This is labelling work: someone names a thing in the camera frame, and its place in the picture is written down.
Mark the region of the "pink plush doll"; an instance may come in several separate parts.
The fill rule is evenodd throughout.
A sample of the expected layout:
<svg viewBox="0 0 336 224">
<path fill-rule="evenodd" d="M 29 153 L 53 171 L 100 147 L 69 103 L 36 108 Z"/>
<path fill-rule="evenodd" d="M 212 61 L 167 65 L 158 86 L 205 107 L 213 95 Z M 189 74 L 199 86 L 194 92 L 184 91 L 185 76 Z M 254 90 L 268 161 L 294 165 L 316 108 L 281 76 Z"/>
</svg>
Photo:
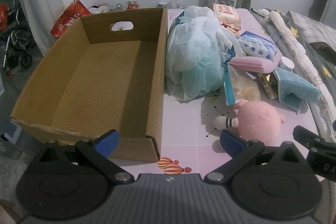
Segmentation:
<svg viewBox="0 0 336 224">
<path fill-rule="evenodd" d="M 242 100 L 234 105 L 235 118 L 221 115 L 214 119 L 218 130 L 235 128 L 244 140 L 259 140 L 265 145 L 274 145 L 285 123 L 282 114 L 270 104 L 263 101 Z"/>
</svg>

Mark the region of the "clear blue snack bag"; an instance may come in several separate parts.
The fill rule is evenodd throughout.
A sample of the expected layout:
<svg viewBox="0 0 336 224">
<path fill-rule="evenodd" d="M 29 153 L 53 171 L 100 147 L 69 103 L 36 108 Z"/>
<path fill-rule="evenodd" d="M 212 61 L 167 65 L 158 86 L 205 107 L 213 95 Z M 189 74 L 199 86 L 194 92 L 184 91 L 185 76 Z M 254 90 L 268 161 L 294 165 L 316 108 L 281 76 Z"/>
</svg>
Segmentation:
<svg viewBox="0 0 336 224">
<path fill-rule="evenodd" d="M 224 93 L 227 106 L 235 105 L 242 100 L 259 101 L 258 85 L 245 73 L 232 65 L 224 65 Z"/>
</svg>

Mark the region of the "light blue checked towel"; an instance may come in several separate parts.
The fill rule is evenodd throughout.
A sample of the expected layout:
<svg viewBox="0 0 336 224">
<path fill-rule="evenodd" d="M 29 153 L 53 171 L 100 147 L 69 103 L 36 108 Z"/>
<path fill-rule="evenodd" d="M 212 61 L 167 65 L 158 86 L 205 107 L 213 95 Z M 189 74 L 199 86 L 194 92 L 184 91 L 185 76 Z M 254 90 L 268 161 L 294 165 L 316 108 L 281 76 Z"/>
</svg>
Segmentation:
<svg viewBox="0 0 336 224">
<path fill-rule="evenodd" d="M 318 103 L 321 91 L 301 76 L 277 67 L 273 74 L 277 80 L 278 100 L 299 112 L 303 101 Z"/>
</svg>

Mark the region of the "blue white tissue pack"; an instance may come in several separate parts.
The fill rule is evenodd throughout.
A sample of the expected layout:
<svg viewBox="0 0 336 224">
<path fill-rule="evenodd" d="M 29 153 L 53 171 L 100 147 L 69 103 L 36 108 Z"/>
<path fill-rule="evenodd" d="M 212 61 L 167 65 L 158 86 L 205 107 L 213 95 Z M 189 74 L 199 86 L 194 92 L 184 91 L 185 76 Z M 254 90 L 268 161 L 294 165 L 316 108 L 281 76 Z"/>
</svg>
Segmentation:
<svg viewBox="0 0 336 224">
<path fill-rule="evenodd" d="M 238 42 L 248 56 L 261 57 L 274 61 L 277 47 L 270 40 L 252 32 L 245 31 L 239 36 Z"/>
</svg>

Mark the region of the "white rolled blanket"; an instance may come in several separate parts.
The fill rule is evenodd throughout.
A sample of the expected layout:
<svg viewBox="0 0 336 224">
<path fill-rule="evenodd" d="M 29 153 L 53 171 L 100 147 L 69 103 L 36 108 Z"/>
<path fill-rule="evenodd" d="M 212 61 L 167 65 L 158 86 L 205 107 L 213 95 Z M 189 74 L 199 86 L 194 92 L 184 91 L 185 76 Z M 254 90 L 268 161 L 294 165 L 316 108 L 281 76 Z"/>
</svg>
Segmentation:
<svg viewBox="0 0 336 224">
<path fill-rule="evenodd" d="M 270 9 L 258 9 L 255 17 L 284 56 L 294 62 L 294 71 L 321 91 L 319 101 L 310 103 L 319 134 L 335 142 L 335 74 L 327 67 L 317 49 L 305 41 L 304 30 L 286 15 Z"/>
</svg>

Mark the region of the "gold foil box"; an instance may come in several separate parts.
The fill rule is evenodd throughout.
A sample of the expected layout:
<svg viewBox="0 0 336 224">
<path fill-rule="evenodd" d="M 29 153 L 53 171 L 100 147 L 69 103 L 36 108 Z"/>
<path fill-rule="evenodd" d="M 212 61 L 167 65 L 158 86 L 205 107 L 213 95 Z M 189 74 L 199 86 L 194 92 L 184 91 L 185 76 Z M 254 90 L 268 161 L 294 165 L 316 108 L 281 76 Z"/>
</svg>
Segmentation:
<svg viewBox="0 0 336 224">
<path fill-rule="evenodd" d="M 278 97 L 278 82 L 274 73 L 258 73 L 258 78 L 270 100 Z"/>
</svg>

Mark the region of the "brown cardboard box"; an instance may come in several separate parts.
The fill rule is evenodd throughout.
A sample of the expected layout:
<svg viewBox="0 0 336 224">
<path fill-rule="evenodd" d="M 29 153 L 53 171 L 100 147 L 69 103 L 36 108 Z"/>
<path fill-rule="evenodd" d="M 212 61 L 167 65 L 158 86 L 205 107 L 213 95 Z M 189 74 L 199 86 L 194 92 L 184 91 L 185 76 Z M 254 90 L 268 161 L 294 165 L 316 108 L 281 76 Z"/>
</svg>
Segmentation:
<svg viewBox="0 0 336 224">
<path fill-rule="evenodd" d="M 73 144 L 117 130 L 110 157 L 161 157 L 167 9 L 76 19 L 38 64 L 11 119 L 41 142 Z"/>
</svg>

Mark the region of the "white plastic jar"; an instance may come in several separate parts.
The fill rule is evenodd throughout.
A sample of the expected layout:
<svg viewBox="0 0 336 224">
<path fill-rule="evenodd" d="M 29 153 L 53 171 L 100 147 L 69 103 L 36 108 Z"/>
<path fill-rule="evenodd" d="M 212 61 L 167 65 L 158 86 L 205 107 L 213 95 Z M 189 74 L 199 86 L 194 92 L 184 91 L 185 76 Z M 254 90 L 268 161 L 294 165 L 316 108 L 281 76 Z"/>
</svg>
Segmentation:
<svg viewBox="0 0 336 224">
<path fill-rule="evenodd" d="M 293 69 L 294 69 L 294 63 L 293 63 L 293 61 L 291 61 L 291 59 L 288 59 L 285 56 L 282 56 L 279 59 L 277 66 L 279 68 L 285 69 L 285 70 L 290 71 L 290 72 L 292 72 Z"/>
</svg>

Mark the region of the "white blue plastic bag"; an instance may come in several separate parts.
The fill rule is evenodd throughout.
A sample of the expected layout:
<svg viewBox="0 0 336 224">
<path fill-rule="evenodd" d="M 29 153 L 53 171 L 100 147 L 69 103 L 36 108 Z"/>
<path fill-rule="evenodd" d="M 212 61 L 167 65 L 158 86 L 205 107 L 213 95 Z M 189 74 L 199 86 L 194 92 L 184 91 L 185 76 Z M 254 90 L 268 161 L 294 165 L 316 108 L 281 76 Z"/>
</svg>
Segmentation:
<svg viewBox="0 0 336 224">
<path fill-rule="evenodd" d="M 190 6 L 175 18 L 166 43 L 165 78 L 179 102 L 201 98 L 224 85 L 224 67 L 244 56 L 233 32 L 208 7 Z"/>
</svg>

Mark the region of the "grey patterned quilt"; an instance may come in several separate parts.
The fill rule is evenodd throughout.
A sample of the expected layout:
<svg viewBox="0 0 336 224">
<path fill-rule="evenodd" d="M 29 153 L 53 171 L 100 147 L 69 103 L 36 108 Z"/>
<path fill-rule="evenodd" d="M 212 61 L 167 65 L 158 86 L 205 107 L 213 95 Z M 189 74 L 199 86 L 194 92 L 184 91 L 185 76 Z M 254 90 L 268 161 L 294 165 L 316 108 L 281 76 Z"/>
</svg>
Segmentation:
<svg viewBox="0 0 336 224">
<path fill-rule="evenodd" d="M 296 12 L 287 13 L 290 13 L 295 23 L 304 30 L 305 41 L 317 49 L 324 61 L 328 61 L 327 67 L 335 74 L 335 29 Z"/>
</svg>

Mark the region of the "folded wheelchair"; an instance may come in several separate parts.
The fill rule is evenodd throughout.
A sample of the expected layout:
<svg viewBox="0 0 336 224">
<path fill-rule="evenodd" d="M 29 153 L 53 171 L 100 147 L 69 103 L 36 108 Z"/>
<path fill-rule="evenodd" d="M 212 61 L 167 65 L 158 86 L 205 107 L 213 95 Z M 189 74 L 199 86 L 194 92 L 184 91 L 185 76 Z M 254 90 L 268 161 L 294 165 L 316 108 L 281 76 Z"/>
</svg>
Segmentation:
<svg viewBox="0 0 336 224">
<path fill-rule="evenodd" d="M 35 40 L 27 22 L 20 0 L 1 0 L 7 22 L 1 30 L 1 66 L 11 70 L 17 66 L 29 69 L 33 57 L 28 53 Z"/>
</svg>

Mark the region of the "pink wet wipes pack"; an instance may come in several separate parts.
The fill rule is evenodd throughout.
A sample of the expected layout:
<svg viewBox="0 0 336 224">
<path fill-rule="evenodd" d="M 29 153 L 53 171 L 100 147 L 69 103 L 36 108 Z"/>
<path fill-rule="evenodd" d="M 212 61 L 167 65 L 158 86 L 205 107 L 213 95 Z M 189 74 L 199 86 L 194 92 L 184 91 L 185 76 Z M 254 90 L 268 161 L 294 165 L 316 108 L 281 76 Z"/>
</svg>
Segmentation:
<svg viewBox="0 0 336 224">
<path fill-rule="evenodd" d="M 234 7 L 213 3 L 211 10 L 222 25 L 240 31 L 242 21 Z"/>
</svg>

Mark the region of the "red gift bag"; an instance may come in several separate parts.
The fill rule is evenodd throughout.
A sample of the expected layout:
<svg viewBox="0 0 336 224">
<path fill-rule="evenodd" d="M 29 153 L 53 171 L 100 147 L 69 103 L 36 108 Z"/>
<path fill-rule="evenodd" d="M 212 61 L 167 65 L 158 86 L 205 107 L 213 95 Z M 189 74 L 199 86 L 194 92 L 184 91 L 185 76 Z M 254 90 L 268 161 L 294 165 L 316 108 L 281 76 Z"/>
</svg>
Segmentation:
<svg viewBox="0 0 336 224">
<path fill-rule="evenodd" d="M 80 0 L 74 0 L 58 17 L 50 34 L 56 38 L 60 38 L 67 28 L 77 19 L 82 16 L 90 15 L 90 11 L 82 4 Z"/>
</svg>

